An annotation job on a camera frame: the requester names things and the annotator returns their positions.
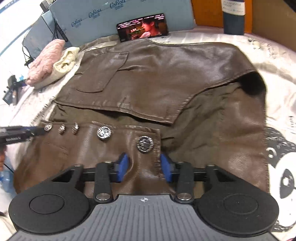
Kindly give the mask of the brown leather jacket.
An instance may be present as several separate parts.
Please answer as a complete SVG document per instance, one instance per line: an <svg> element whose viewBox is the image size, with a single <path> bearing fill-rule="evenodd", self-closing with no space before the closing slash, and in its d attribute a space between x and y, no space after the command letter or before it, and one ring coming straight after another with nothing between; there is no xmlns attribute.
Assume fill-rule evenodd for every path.
<svg viewBox="0 0 296 241"><path fill-rule="evenodd" d="M114 195L174 194L161 154L203 168L215 164L269 190L266 87L234 45L165 45L138 39L85 52L14 177L20 193L82 164L130 166Z"/></svg>

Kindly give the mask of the black device on stand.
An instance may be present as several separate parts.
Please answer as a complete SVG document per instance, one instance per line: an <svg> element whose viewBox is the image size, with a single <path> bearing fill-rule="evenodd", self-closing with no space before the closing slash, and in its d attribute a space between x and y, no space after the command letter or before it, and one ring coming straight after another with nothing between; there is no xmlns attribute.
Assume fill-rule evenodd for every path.
<svg viewBox="0 0 296 241"><path fill-rule="evenodd" d="M8 90L4 91L5 95L3 97L3 101L8 105L17 105L22 89L25 86L26 83L24 79L17 80L16 76L12 75L8 79L8 86L6 87Z"/></svg>

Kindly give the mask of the pink knit sweater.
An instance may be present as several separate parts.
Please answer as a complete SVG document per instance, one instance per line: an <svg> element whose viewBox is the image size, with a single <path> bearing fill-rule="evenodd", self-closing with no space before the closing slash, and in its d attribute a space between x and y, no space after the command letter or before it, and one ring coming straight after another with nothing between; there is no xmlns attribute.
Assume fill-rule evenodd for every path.
<svg viewBox="0 0 296 241"><path fill-rule="evenodd" d="M53 64L60 60L64 46L65 41L61 39L52 40L46 45L29 66L26 85L34 86L52 73Z"/></svg>

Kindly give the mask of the cream knit sweater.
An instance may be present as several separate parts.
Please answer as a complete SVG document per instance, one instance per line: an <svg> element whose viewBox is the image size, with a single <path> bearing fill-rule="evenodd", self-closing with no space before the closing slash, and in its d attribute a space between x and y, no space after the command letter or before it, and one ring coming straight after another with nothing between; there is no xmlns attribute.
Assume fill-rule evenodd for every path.
<svg viewBox="0 0 296 241"><path fill-rule="evenodd" d="M41 89L61 79L64 75L70 72L76 64L76 58L79 51L79 47L67 48L61 59L53 64L53 70L50 75L39 80L37 83L34 83L32 87L35 89Z"/></svg>

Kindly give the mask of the light blue printed box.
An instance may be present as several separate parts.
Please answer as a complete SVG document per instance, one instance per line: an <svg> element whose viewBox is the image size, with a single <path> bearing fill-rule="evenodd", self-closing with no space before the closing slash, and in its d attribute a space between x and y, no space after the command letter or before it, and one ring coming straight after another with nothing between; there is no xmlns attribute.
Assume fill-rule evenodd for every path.
<svg viewBox="0 0 296 241"><path fill-rule="evenodd" d="M190 1L54 1L31 27L23 46L36 58L53 39L65 40L66 47L79 47L116 34L118 23L160 13L169 31L194 27Z"/></svg>

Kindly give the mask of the printed white bed sheet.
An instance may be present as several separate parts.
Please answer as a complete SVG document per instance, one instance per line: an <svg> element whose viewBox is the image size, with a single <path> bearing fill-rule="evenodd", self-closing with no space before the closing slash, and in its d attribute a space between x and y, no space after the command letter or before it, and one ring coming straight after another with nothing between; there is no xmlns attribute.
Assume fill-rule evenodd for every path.
<svg viewBox="0 0 296 241"><path fill-rule="evenodd" d="M279 240L292 240L295 237L295 55L256 37L189 32L172 33L168 37L148 40L165 45L234 45L255 67L266 87L267 192L275 198L280 209L272 232ZM117 35L111 35L82 45L78 62L68 74L43 91L27 88L21 102L14 109L1 110L1 122L7 125L48 126L50 130L52 125L48 120L55 108L55 99L79 69L85 52L120 43ZM15 173L31 142L8 147L8 156L15 166Z"/></svg>

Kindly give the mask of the smartphone playing video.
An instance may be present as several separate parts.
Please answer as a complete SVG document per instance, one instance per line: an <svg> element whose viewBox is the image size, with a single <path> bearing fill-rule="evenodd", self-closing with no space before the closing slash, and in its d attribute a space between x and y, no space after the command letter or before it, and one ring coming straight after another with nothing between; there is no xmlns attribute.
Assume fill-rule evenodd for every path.
<svg viewBox="0 0 296 241"><path fill-rule="evenodd" d="M169 33L166 17L163 13L118 23L116 29L121 42L167 36Z"/></svg>

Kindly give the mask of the orange wooden board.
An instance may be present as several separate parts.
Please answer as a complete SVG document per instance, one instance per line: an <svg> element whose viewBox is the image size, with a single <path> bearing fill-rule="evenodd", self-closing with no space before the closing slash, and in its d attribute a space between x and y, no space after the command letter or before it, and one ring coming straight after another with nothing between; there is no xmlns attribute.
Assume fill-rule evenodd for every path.
<svg viewBox="0 0 296 241"><path fill-rule="evenodd" d="M222 5L219 0L191 0L198 26L223 27ZM245 1L244 32L252 33L252 0Z"/></svg>

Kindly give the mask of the dark blue thermos bottle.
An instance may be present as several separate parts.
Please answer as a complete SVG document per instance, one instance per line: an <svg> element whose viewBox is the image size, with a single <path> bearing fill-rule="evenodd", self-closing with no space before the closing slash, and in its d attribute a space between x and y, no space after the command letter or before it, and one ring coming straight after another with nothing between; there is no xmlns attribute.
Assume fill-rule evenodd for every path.
<svg viewBox="0 0 296 241"><path fill-rule="evenodd" d="M244 35L245 1L222 0L224 34Z"/></svg>

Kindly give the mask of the brown cardboard panel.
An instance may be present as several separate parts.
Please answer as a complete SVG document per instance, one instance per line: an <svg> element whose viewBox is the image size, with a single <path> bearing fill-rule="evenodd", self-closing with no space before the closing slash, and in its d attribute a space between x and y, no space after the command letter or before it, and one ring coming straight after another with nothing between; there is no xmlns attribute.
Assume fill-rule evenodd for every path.
<svg viewBox="0 0 296 241"><path fill-rule="evenodd" d="M286 1L253 1L252 33L295 51L295 9Z"/></svg>

